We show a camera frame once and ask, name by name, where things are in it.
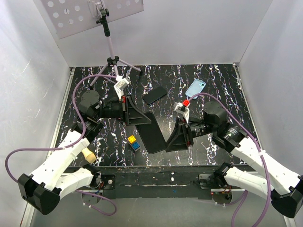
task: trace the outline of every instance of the gray floor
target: gray floor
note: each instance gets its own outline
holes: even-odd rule
[[[117,199],[118,211],[107,217],[87,206],[83,206],[81,195],[72,193],[63,198],[49,215],[34,213],[31,227],[221,227],[231,226],[231,219],[237,205],[230,207],[205,204],[193,198],[174,199]],[[249,193],[236,217],[235,226],[252,226],[260,216],[265,200]],[[106,201],[97,207],[111,212],[113,208]],[[272,206],[259,227],[285,227],[285,221]]]

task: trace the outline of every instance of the music stand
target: music stand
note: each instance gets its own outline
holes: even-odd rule
[[[114,67],[116,80],[120,81],[122,76],[119,76],[117,63],[121,62],[142,75],[143,72],[139,68],[115,56],[108,23],[142,12],[143,0],[42,0],[42,4],[56,28],[59,39],[103,26],[110,57],[99,74],[102,74],[107,66],[111,66]],[[97,77],[91,82],[91,87],[96,80]]]

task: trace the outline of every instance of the red connector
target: red connector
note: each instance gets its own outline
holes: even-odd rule
[[[184,106],[188,107],[190,102],[188,100],[184,100],[183,103],[182,103]]]

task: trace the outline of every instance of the black smartphone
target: black smartphone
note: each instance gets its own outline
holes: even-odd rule
[[[151,90],[148,94],[143,95],[142,98],[147,104],[151,104],[166,94],[166,90],[163,87],[157,87]]]
[[[165,150],[166,142],[157,123],[155,115],[151,112],[147,112],[145,115],[151,119],[151,124],[136,125],[136,128],[146,148],[146,151],[149,154],[155,154],[157,152]]]

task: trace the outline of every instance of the yellow block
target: yellow block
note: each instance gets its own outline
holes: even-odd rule
[[[131,144],[133,144],[133,143],[136,142],[136,138],[135,138],[134,136],[128,137],[127,140],[128,140]]]

